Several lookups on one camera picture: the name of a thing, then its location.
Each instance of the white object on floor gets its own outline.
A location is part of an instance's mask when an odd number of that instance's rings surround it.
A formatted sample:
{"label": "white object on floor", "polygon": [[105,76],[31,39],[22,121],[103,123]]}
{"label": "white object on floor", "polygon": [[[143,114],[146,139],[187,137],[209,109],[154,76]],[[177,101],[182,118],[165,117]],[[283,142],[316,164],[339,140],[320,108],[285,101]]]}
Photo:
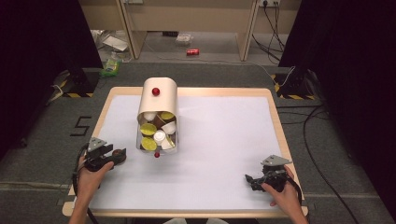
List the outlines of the white object on floor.
{"label": "white object on floor", "polygon": [[103,43],[121,51],[124,51],[128,48],[127,42],[117,39],[111,35],[106,40],[104,40]]}
{"label": "white object on floor", "polygon": [[[187,224],[187,221],[184,218],[173,218],[163,224]],[[218,218],[210,218],[207,220],[206,224],[228,224],[228,222]]]}
{"label": "white object on floor", "polygon": [[173,218],[163,224],[187,224],[187,221],[184,218]]}
{"label": "white object on floor", "polygon": [[218,218],[210,218],[207,220],[206,224],[228,224],[228,222]]}

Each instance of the black wire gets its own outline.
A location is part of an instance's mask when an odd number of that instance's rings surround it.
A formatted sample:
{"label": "black wire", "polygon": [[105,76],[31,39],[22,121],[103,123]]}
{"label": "black wire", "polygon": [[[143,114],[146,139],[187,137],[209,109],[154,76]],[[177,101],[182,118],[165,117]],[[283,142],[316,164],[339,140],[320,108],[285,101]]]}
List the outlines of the black wire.
{"label": "black wire", "polygon": [[304,123],[303,121],[294,121],[294,122],[287,122],[287,123],[285,123],[285,122],[281,122],[280,124],[301,124],[301,123]]}
{"label": "black wire", "polygon": [[300,205],[303,205],[303,193],[301,192],[300,186],[298,186],[298,184],[290,176],[288,176],[286,180],[289,181],[289,183],[291,183],[294,186],[294,188],[297,190],[298,202],[300,203]]}
{"label": "black wire", "polygon": [[282,109],[282,108],[312,108],[312,107],[318,107],[322,105],[280,105],[277,106],[276,109]]}
{"label": "black wire", "polygon": [[344,199],[340,196],[340,194],[335,190],[335,188],[330,184],[329,180],[326,178],[326,176],[324,176],[324,174],[320,171],[314,157],[312,156],[311,153],[311,149],[308,146],[308,143],[306,141],[306,123],[313,118],[312,115],[315,113],[315,111],[317,111],[319,108],[321,108],[322,105],[316,107],[314,110],[312,110],[312,112],[309,114],[308,118],[306,118],[305,122],[304,122],[304,127],[303,127],[303,136],[304,136],[304,144],[306,147],[306,150],[309,154],[309,157],[311,158],[311,161],[313,162],[315,168],[317,169],[318,173],[320,174],[320,176],[323,178],[323,180],[326,182],[326,184],[332,189],[332,192],[334,192],[334,194],[337,196],[337,198],[341,201],[341,203],[344,205],[344,207],[346,208],[346,210],[349,212],[349,214],[352,216],[353,220],[355,221],[355,223],[359,224],[358,220],[356,219],[356,217],[353,215],[352,211],[350,210],[350,208],[347,206],[347,204],[345,203]]}
{"label": "black wire", "polygon": [[[323,118],[323,117],[319,117],[319,114],[325,113],[325,111],[322,112],[318,112],[317,114],[315,114],[314,116],[312,116],[313,118],[317,118],[317,119],[329,119],[329,118]],[[296,112],[286,112],[286,111],[281,111],[278,112],[278,114],[292,114],[292,115],[302,115],[302,116],[309,116],[307,114],[303,114],[303,113],[296,113]]]}
{"label": "black wire", "polygon": [[97,48],[97,50],[104,48],[106,45],[103,45],[102,47]]}
{"label": "black wire", "polygon": [[93,215],[93,213],[92,213],[90,208],[88,208],[87,214],[90,217],[90,219],[91,219],[93,224],[99,224],[98,220],[96,220],[96,217]]}
{"label": "black wire", "polygon": [[278,61],[280,61],[280,59],[277,58],[277,57],[275,56],[275,54],[273,54],[273,53],[270,51],[270,49],[268,49],[266,46],[264,46],[262,43],[260,43],[260,42],[256,39],[256,37],[255,37],[254,35],[252,35],[252,37],[253,37],[254,41],[256,41],[257,45],[259,45],[259,48],[260,48],[262,51],[266,52],[267,54],[271,55],[271,57],[273,57],[273,58],[277,59]]}
{"label": "black wire", "polygon": [[282,40],[279,37],[279,31],[277,30],[277,22],[279,21],[279,15],[280,15],[280,8],[279,8],[279,3],[275,2],[275,30],[276,30],[276,36],[277,36],[277,41],[279,44],[279,47],[283,50],[285,45],[282,43]]}
{"label": "black wire", "polygon": [[108,79],[108,78],[109,78],[109,77],[100,76],[100,77],[99,77],[99,81],[100,81],[100,80],[103,80],[104,83],[103,83],[102,85],[100,85],[100,86],[99,86],[99,83],[98,83],[97,86],[96,86],[96,88],[99,89],[99,90],[101,90],[101,89],[107,84],[107,79]]}
{"label": "black wire", "polygon": [[[273,33],[273,35],[271,36],[270,43],[268,44],[268,49],[271,48],[271,44],[272,44],[272,40],[274,39],[274,36],[275,36],[275,33]],[[268,60],[269,60],[271,63],[273,63],[273,64],[278,64],[278,63],[274,63],[274,62],[271,60],[270,54],[267,54],[267,57],[268,57]]]}
{"label": "black wire", "polygon": [[278,10],[278,7],[276,7],[276,11],[275,11],[275,13],[276,13],[276,29],[274,28],[274,25],[272,24],[272,22],[271,22],[271,20],[270,20],[270,17],[268,16],[268,14],[267,14],[267,10],[266,10],[266,7],[264,7],[264,13],[265,13],[265,17],[267,18],[267,20],[268,20],[268,22],[270,23],[270,25],[271,25],[271,29],[272,29],[272,31],[273,31],[273,36],[276,38],[276,40],[284,47],[285,45],[282,43],[282,40],[280,40],[280,38],[279,38],[279,34],[278,34],[278,32],[277,32],[277,20],[278,20],[278,12],[277,12],[277,10]]}

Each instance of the human hand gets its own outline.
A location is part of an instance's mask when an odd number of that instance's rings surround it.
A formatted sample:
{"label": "human hand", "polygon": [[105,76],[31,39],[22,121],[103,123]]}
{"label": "human hand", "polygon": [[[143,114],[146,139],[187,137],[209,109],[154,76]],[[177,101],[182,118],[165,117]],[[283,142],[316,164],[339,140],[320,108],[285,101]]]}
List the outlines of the human hand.
{"label": "human hand", "polygon": [[[83,162],[84,157],[81,157],[79,159],[78,167],[83,166]],[[107,171],[111,170],[113,167],[113,161],[106,163],[97,172],[91,172],[87,168],[82,167],[78,171],[78,199],[83,199],[84,201],[88,200],[89,202],[92,199],[93,194],[99,188],[99,185]]]}
{"label": "human hand", "polygon": [[[294,174],[288,166],[285,165],[286,172],[290,178],[294,179]],[[272,186],[263,183],[262,188],[270,193],[274,200],[270,203],[271,206],[278,205],[282,211],[290,217],[293,223],[308,223],[301,205],[298,200],[297,190],[294,186],[286,181],[285,188],[282,192],[277,192]]]}
{"label": "human hand", "polygon": [[78,167],[82,168],[78,171],[77,199],[72,216],[69,220],[69,224],[85,223],[88,205],[90,204],[94,193],[99,188],[99,185],[105,177],[107,171],[111,170],[111,168],[114,166],[114,162],[110,161],[97,172],[91,172],[87,168],[83,167],[83,162],[84,157],[79,158]]}

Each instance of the black and yellow hazard tape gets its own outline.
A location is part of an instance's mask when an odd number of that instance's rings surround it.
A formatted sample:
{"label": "black and yellow hazard tape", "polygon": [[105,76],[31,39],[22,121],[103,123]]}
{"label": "black and yellow hazard tape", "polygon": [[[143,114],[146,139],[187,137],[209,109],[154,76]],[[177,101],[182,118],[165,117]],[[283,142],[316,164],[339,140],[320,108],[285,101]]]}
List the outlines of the black and yellow hazard tape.
{"label": "black and yellow hazard tape", "polygon": [[63,97],[71,97],[71,98],[93,97],[93,93],[64,92]]}
{"label": "black and yellow hazard tape", "polygon": [[292,100],[314,100],[315,97],[311,93],[311,88],[306,85],[305,82],[299,85],[290,85],[290,83],[285,82],[287,74],[275,74],[271,75],[273,81],[275,82],[276,96],[283,99]]}
{"label": "black and yellow hazard tape", "polygon": [[70,97],[70,98],[93,97],[93,91],[97,81],[93,85],[76,86],[72,80],[69,80],[69,78],[70,75],[67,75],[64,81],[60,85],[60,88],[64,92],[62,97]]}

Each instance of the forearm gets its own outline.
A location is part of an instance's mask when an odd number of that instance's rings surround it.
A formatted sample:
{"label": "forearm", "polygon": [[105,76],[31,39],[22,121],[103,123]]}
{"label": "forearm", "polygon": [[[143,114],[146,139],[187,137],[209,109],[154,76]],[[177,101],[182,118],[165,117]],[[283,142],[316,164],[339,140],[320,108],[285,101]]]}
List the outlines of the forearm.
{"label": "forearm", "polygon": [[290,219],[293,224],[308,224],[308,220],[303,213],[290,216]]}
{"label": "forearm", "polygon": [[77,198],[69,224],[84,224],[87,218],[89,199]]}

